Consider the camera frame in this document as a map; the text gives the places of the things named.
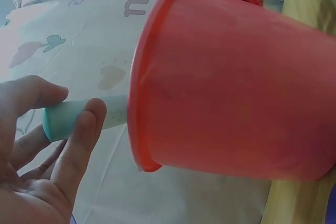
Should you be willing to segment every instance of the palm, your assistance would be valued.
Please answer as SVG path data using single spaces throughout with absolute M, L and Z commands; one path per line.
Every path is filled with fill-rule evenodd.
M 50 181 L 54 163 L 64 144 L 60 144 L 39 168 L 21 177 L 11 163 L 7 164 L 4 170 L 6 182 L 0 183 L 0 205 L 8 207 L 6 213 L 9 215 L 2 215 L 4 221 L 1 223 L 10 223 L 8 220 L 12 223 L 26 223 L 27 216 L 30 216 L 31 223 L 69 224 L 71 203 Z M 14 213 L 11 206 L 17 209 Z
M 6 206 L 15 206 L 15 213 L 10 213 L 5 220 L 11 222 L 3 223 L 50 223 L 69 224 L 71 209 L 64 207 L 61 202 L 64 196 L 58 188 L 47 180 L 29 180 L 23 183 L 22 187 L 13 184 L 5 184 L 0 189 L 0 205 L 3 209 Z
M 0 83 L 0 223 L 70 223 L 79 183 L 102 129 L 105 104 L 90 100 L 69 140 L 22 176 L 17 171 L 50 142 L 41 125 L 14 141 L 19 116 L 55 105 L 67 95 L 64 88 L 38 77 Z

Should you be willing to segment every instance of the white sheet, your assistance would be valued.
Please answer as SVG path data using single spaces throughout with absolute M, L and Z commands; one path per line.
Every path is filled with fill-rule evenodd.
M 9 25 L 0 30 L 6 56 L 2 78 L 37 74 L 67 86 L 69 99 L 126 94 L 137 38 L 155 0 L 132 4 L 143 15 L 128 16 L 127 1 L 56 0 L 15 10 Z M 23 53 L 15 56 L 17 65 L 8 69 L 25 43 L 29 44 Z M 41 110 L 27 113 L 18 121 L 17 137 L 39 123 Z M 54 147 L 20 172 L 38 165 Z M 265 180 L 171 167 L 141 172 L 122 125 L 102 132 L 80 185 L 74 216 L 78 224 L 258 224 L 269 185 Z

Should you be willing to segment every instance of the bucket rim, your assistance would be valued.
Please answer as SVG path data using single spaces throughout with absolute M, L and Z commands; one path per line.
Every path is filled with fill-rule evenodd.
M 154 4 L 139 37 L 131 67 L 130 95 L 127 109 L 129 139 L 134 160 L 138 167 L 145 172 L 154 172 L 160 169 L 162 165 L 152 159 L 147 139 L 144 136 L 144 129 L 139 127 L 139 110 L 142 102 L 150 102 L 146 100 L 145 94 L 141 89 L 141 83 L 148 72 L 156 32 L 160 29 L 173 1 L 157 0 Z

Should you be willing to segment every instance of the bucket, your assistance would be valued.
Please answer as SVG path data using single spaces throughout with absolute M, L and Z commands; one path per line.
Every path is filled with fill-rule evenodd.
M 136 163 L 317 179 L 336 158 L 336 40 L 258 0 L 157 0 L 135 51 Z

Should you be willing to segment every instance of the cartoon print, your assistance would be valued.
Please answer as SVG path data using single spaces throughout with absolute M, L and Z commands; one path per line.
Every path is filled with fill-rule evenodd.
M 70 0 L 68 6 L 71 6 L 71 5 L 80 5 L 84 1 L 85 0 Z
M 131 9 L 130 6 L 131 4 L 148 4 L 148 3 L 149 0 L 127 0 L 125 3 L 124 16 L 128 17 L 129 15 L 145 15 L 146 14 L 145 10 Z
M 19 46 L 17 49 L 17 53 L 14 55 L 12 58 L 11 63 L 9 64 L 9 68 L 13 68 L 27 59 L 29 59 L 31 56 L 34 55 L 34 53 L 41 47 L 46 47 L 43 52 L 49 52 L 52 50 L 54 47 L 57 47 L 61 44 L 63 44 L 66 40 L 62 39 L 58 35 L 50 35 L 47 38 L 47 43 L 42 44 L 40 42 L 27 42 L 24 43 L 23 45 Z
M 109 90 L 115 87 L 119 82 L 122 81 L 122 79 L 125 77 L 126 72 L 125 70 L 118 68 L 113 65 L 108 65 L 103 67 L 100 70 L 100 73 L 102 75 L 102 80 L 98 84 L 98 88 L 100 90 Z
M 22 115 L 21 118 L 20 118 L 20 119 L 24 119 L 29 114 L 31 114 L 31 115 L 30 115 L 28 124 L 24 128 L 19 128 L 19 127 L 16 128 L 16 131 L 21 133 L 22 136 L 25 135 L 28 132 L 28 129 L 29 129 L 30 125 L 32 124 L 32 121 L 33 121 L 34 116 L 35 116 L 35 110 L 33 110 L 32 112 L 28 111 L 26 114 Z

